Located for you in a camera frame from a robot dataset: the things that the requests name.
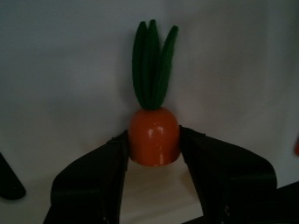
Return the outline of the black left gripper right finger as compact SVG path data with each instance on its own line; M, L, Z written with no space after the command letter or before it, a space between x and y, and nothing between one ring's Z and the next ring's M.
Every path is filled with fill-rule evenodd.
M180 128L180 149L204 224L248 224L244 206L276 189L273 166L256 153Z

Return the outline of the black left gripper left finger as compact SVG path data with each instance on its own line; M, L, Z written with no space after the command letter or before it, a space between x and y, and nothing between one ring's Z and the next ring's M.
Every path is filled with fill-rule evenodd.
M124 131L55 176L42 224L120 224L126 162Z

